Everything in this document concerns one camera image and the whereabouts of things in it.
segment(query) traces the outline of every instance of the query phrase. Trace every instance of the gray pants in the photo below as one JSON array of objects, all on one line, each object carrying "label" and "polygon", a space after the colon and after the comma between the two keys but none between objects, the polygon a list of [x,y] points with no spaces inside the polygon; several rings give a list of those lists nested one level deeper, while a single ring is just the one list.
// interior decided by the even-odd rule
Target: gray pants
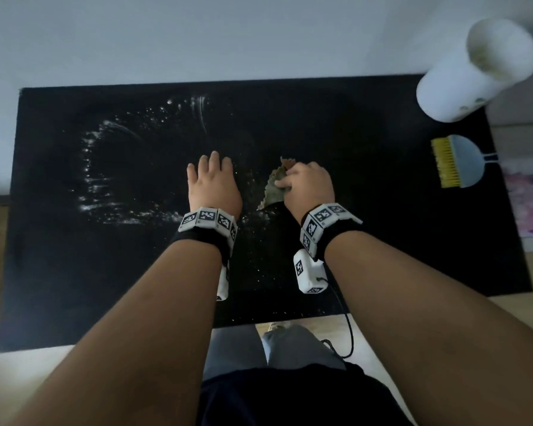
[{"label": "gray pants", "polygon": [[253,367],[298,369],[319,364],[345,370],[343,360],[306,328],[275,329],[263,339],[254,324],[213,329],[203,379]]}]

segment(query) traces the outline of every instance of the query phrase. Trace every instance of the hand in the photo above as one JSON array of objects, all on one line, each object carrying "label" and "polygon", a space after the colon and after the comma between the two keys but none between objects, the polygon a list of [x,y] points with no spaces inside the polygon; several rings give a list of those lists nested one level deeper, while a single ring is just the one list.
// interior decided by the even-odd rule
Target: hand
[{"label": "hand", "polygon": [[284,194],[284,205],[299,224],[302,217],[317,205],[335,201],[330,174],[316,162],[296,163],[286,172],[285,178],[274,184],[279,188],[292,188]]},{"label": "hand", "polygon": [[243,207],[241,193],[233,177],[233,164],[229,157],[219,162],[219,153],[213,151],[209,160],[201,156],[197,172],[195,166],[187,165],[190,211],[200,207],[219,208],[239,218]]}]

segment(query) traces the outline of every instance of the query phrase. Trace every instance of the white container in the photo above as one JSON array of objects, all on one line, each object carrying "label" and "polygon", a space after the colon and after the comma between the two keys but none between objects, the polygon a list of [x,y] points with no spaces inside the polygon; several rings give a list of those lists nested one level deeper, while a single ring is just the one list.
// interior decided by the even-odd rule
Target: white container
[{"label": "white container", "polygon": [[420,80],[420,108],[440,122],[460,121],[533,74],[533,36],[507,19],[484,19]]}]

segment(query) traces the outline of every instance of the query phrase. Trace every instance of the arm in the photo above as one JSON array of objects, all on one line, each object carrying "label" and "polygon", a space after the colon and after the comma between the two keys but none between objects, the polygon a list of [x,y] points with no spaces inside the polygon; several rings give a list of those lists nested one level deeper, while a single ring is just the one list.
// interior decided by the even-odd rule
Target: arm
[{"label": "arm", "polygon": [[[187,168],[190,209],[238,217],[231,161],[214,152]],[[172,243],[83,337],[14,425],[192,424],[221,270],[217,247]]]},{"label": "arm", "polygon": [[[289,171],[294,217],[332,203],[317,164]],[[489,300],[363,232],[324,257],[359,328],[421,425],[533,424],[533,330]]]}]

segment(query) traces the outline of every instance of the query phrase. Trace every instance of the yellow bristle brush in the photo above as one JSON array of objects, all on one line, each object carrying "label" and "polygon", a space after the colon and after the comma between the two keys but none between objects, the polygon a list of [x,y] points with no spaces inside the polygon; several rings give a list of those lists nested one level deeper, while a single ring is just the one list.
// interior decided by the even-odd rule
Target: yellow bristle brush
[{"label": "yellow bristle brush", "polygon": [[474,142],[461,135],[432,140],[442,188],[466,188],[476,184],[487,163],[498,163],[497,154],[483,154]]}]

